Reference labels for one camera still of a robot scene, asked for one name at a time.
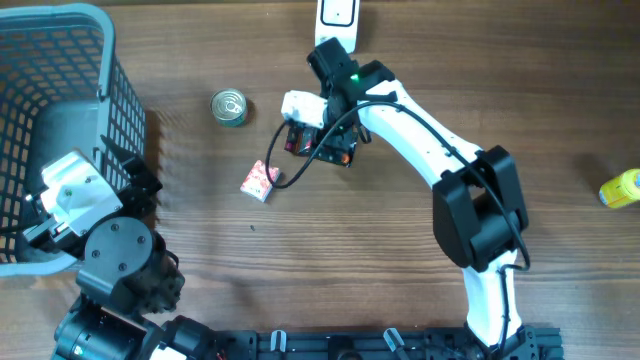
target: black mounting bracket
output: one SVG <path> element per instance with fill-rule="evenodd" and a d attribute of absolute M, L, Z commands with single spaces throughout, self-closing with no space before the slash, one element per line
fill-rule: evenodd
<path fill-rule="evenodd" d="M 478 152 L 471 166 L 484 176 L 522 232 L 529 218 L 516 165 L 500 146 Z M 482 272 L 489 262 L 516 248 L 513 234 L 488 194 L 473 197 L 470 187 L 479 187 L 469 169 L 445 172 L 433 186 L 433 232 L 445 254 L 459 267 Z"/>
<path fill-rule="evenodd" d="M 307 62 L 320 80 L 320 96 L 327 99 L 325 126 L 332 125 L 358 101 L 398 101 L 395 93 L 367 95 L 369 89 L 381 82 L 395 80 L 395 75 L 378 60 L 359 66 L 336 38 L 316 46 L 307 56 Z"/>
<path fill-rule="evenodd" d="M 260 334 L 257 360 L 487 359 L 466 328 L 432 328 L 396 334 L 402 339 L 401 349 L 392 349 L 393 345 L 385 341 L 382 332 L 288 333 L 284 352 L 271 350 L 271 334 Z M 512 338 L 514 346 L 500 360 L 564 358 L 559 329 L 523 326 Z"/>
<path fill-rule="evenodd" d="M 100 135 L 100 138 L 109 152 L 129 174 L 129 185 L 117 193 L 122 202 L 122 209 L 118 214 L 142 219 L 156 208 L 153 196 L 162 189 L 162 183 L 147 168 L 140 155 L 118 146 L 104 135 Z"/>
<path fill-rule="evenodd" d="M 258 334 L 255 331 L 213 331 L 184 316 L 177 316 L 163 326 L 164 336 L 158 346 L 170 347 L 197 360 L 256 360 Z"/>

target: wooden table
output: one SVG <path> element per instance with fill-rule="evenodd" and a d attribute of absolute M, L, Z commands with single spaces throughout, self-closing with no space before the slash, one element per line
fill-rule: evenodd
<path fill-rule="evenodd" d="M 156 229 L 187 284 L 176 314 L 213 329 L 460 326 L 460 270 L 432 234 L 429 188 L 380 138 L 354 166 L 314 163 L 262 204 L 239 191 L 307 67 L 315 3 L 108 6 L 117 55 L 148 110 L 165 188 Z M 517 160 L 533 259 L 526 323 L 560 327 L 567 359 L 640 357 L 639 208 L 597 190 L 640 165 L 638 7 L 555 1 L 364 2 L 361 63 L 378 59 L 463 138 Z M 223 128 L 210 96 L 236 87 L 251 120 Z M 292 175 L 301 160 L 281 149 Z M 0 358 L 48 358 L 78 293 L 71 274 L 0 282 Z"/>

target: gray plastic basket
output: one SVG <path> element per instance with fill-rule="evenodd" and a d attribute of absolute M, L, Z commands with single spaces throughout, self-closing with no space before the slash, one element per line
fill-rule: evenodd
<path fill-rule="evenodd" d="M 0 10 L 0 131 L 2 226 L 20 224 L 23 197 L 42 189 L 42 167 L 72 148 L 92 158 L 115 189 L 127 184 L 100 135 L 142 156 L 146 122 L 104 11 L 86 4 Z M 59 259 L 20 238 L 0 236 L 4 271 Z"/>

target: red and white box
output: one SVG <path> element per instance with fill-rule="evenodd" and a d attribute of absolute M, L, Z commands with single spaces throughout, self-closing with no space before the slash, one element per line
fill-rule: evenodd
<path fill-rule="evenodd" d="M 271 180 L 273 180 L 273 182 L 278 181 L 280 169 L 269 166 L 269 175 L 271 175 Z M 267 179 L 267 174 L 264 170 L 264 163 L 258 160 L 251 168 L 247 178 L 244 179 L 242 186 L 240 186 L 240 190 L 243 193 L 249 194 L 264 202 L 267 200 L 267 196 L 269 196 L 271 189 L 273 189 L 273 185 L 271 185 L 269 179 Z"/>

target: black cable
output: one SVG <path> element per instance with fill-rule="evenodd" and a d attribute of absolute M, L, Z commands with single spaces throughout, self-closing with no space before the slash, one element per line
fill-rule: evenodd
<path fill-rule="evenodd" d="M 487 183 L 487 181 L 482 177 L 482 175 L 480 175 L 480 173 L 471 166 L 471 164 L 467 161 L 467 159 L 465 159 L 462 155 L 460 155 L 460 153 L 458 152 L 458 150 L 455 147 L 451 146 L 451 144 L 449 144 L 447 142 L 447 140 L 444 137 L 442 137 L 442 135 L 440 135 L 422 117 L 420 117 L 418 114 L 414 113 L 413 111 L 407 109 L 405 106 L 400 105 L 400 104 L 396 104 L 396 103 L 392 103 L 392 102 L 387 102 L 387 101 L 369 101 L 369 102 L 366 102 L 366 103 L 362 103 L 362 104 L 360 104 L 358 106 L 353 107 L 352 109 L 350 109 L 349 111 L 344 113 L 342 116 L 340 116 L 336 120 L 336 122 L 333 124 L 333 126 L 331 126 L 331 128 L 329 129 L 329 131 L 327 132 L 325 137 L 320 141 L 320 143 L 318 143 L 318 145 L 317 145 L 316 149 L 313 151 L 313 153 L 311 153 L 311 155 L 309 156 L 309 159 L 307 159 L 307 161 L 304 163 L 304 165 L 302 165 L 300 170 L 293 176 L 293 178 L 291 178 L 291 180 L 289 182 L 287 182 L 286 184 L 283 184 L 283 185 L 275 184 L 275 182 L 271 179 L 271 175 L 269 174 L 269 171 L 265 171 L 266 174 L 267 174 L 267 179 L 269 180 L 271 185 L 273 185 L 277 189 L 285 189 L 285 188 L 288 188 L 289 186 L 291 186 L 294 182 L 296 182 L 300 178 L 302 173 L 309 167 L 309 165 L 311 164 L 313 159 L 320 152 L 320 149 L 322 149 L 322 146 L 324 145 L 324 143 L 327 140 L 327 138 L 329 138 L 329 136 L 331 136 L 331 134 L 333 134 L 333 132 L 344 121 L 346 121 L 354 112 L 356 112 L 356 111 L 358 111 L 360 109 L 369 107 L 369 106 L 389 106 L 389 107 L 393 107 L 393 108 L 396 109 L 396 111 L 404 112 L 405 114 L 411 116 L 414 120 L 416 120 L 420 125 L 424 126 L 431 133 L 431 135 L 436 140 L 438 140 L 438 142 L 440 142 L 440 144 L 442 144 L 442 147 L 445 150 L 447 150 L 447 152 L 449 152 L 458 161 L 460 161 L 460 163 L 478 181 L 480 186 L 482 186 L 485 189 L 487 194 L 491 197 L 491 199 L 495 203 L 496 207 L 498 208 L 498 211 L 500 212 L 500 214 L 504 217 L 505 221 L 507 222 L 507 226 L 509 226 L 509 230 L 511 230 L 511 233 L 512 233 L 514 239 L 515 239 L 516 247 L 518 249 L 520 249 L 520 251 L 522 252 L 522 258 L 524 259 L 524 266 L 515 265 L 515 264 L 505 264 L 505 265 L 501 266 L 500 269 L 498 270 L 498 273 L 500 274 L 501 284 L 502 284 L 502 299 L 503 299 L 503 305 L 504 305 L 504 315 L 503 315 L 504 322 L 503 322 L 503 326 L 502 326 L 502 336 L 501 336 L 500 342 L 498 343 L 498 356 L 502 356 L 503 352 L 504 352 L 504 346 L 505 346 L 505 343 L 506 343 L 506 339 L 507 339 L 507 332 L 508 332 L 508 329 L 509 329 L 509 321 L 510 321 L 510 319 L 509 319 L 509 311 L 510 311 L 509 310 L 509 294 L 507 293 L 507 273 L 506 273 L 506 271 L 509 270 L 509 269 L 515 270 L 515 271 L 528 271 L 531 268 L 531 259 L 529 257 L 529 251 L 527 250 L 527 247 L 524 244 L 524 241 L 522 240 L 522 236 L 520 235 L 520 231 L 516 228 L 515 224 L 509 219 L 509 214 L 507 213 L 507 211 L 504 208 L 504 206 L 502 206 L 502 203 L 500 202 L 500 199 L 498 199 L 498 195 L 493 191 L 493 189 L 491 188 L 489 183 Z M 267 157 L 265 159 L 265 169 L 269 169 L 269 158 L 271 157 L 271 151 L 273 150 L 273 146 L 275 145 L 275 142 L 276 142 L 276 139 L 278 138 L 278 135 L 280 135 L 280 132 L 282 131 L 282 129 L 284 128 L 285 125 L 286 125 L 286 122 L 283 123 L 282 125 L 280 125 L 280 127 L 276 131 L 275 135 L 273 136 L 273 139 L 271 140 L 271 144 L 269 145 L 269 149 L 267 150 Z"/>
<path fill-rule="evenodd" d="M 26 223 L 26 224 L 5 226 L 3 228 L 0 228 L 0 235 L 7 235 L 14 232 L 24 231 L 24 230 L 27 230 L 28 228 L 38 226 L 40 224 L 42 224 L 42 220 L 38 220 L 38 221 Z"/>
<path fill-rule="evenodd" d="M 365 128 L 364 132 L 362 132 L 362 125 L 358 125 L 358 136 L 360 137 L 360 140 L 362 140 L 363 144 L 369 144 L 371 143 L 371 132 L 369 131 L 369 129 Z"/>
<path fill-rule="evenodd" d="M 177 269 L 178 265 L 180 265 L 180 260 L 178 260 L 178 257 L 176 256 L 176 254 L 172 253 L 171 251 L 169 250 L 165 250 L 165 251 L 167 253 L 167 256 L 169 256 L 173 260 L 173 262 L 176 263 L 176 269 Z"/>

